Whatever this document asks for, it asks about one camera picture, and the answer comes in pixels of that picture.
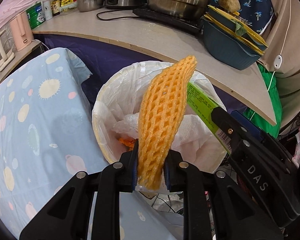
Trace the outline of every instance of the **dark blue table skirt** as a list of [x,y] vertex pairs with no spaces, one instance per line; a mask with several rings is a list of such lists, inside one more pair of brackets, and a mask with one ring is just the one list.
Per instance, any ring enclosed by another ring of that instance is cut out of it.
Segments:
[[[82,90],[92,105],[96,101],[102,85],[119,70],[135,62],[158,61],[156,58],[130,49],[84,38],[55,34],[37,34],[35,38],[42,41],[50,49],[57,47],[70,49],[86,64],[93,75],[82,83]],[[243,103],[228,93],[217,87],[214,88],[226,106],[228,113],[233,110],[243,112],[246,109]]]

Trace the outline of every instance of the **white trash bag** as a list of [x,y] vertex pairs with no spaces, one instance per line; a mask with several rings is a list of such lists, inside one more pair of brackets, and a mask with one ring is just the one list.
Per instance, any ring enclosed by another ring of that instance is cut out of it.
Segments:
[[[143,94],[151,80],[172,63],[145,61],[134,63],[114,74],[98,93],[92,111],[92,126],[101,151],[109,163],[117,162],[127,147],[120,137],[138,138],[138,116]],[[191,80],[226,109],[210,81],[195,71]],[[214,173],[226,151],[208,127],[187,105],[185,116],[171,146],[181,153],[184,161],[201,171]]]

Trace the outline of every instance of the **white lettering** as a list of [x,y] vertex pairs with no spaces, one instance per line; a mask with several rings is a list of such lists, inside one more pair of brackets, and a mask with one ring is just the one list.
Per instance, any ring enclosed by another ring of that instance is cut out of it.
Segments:
[[259,175],[259,176],[256,176],[256,177],[254,177],[253,179],[255,179],[255,180],[257,181],[257,184],[258,184],[258,182],[259,182],[260,178],[261,178],[261,175]]
[[255,168],[254,165],[252,165],[252,166],[248,169],[248,172],[249,172],[250,174],[254,173],[255,171],[256,171],[256,168]]
[[265,182],[262,186],[260,186],[261,191],[264,191],[266,187],[268,187],[268,183]]

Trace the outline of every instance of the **wooden table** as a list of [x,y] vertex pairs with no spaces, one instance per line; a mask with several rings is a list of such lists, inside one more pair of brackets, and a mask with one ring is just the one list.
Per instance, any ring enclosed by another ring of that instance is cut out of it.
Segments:
[[0,72],[0,83],[5,80],[5,78],[11,73],[11,71],[34,49],[40,46],[40,41],[32,41],[28,46],[26,46],[21,51],[15,52],[14,59]]
[[[60,34],[114,44],[167,62],[195,55],[197,70],[211,83],[256,111],[270,124],[276,120],[272,103],[257,64],[237,70],[212,57],[194,36],[159,23],[141,19],[100,21],[96,14],[106,9],[57,16],[34,29],[34,33]],[[103,18],[134,16],[132,11],[102,15]]]

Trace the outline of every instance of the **orange foam fruit net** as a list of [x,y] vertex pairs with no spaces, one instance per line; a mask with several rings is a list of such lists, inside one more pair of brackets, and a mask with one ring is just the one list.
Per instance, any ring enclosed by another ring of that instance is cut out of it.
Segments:
[[188,56],[155,76],[143,95],[138,120],[138,183],[158,190],[164,160],[186,109],[187,84],[197,61]]

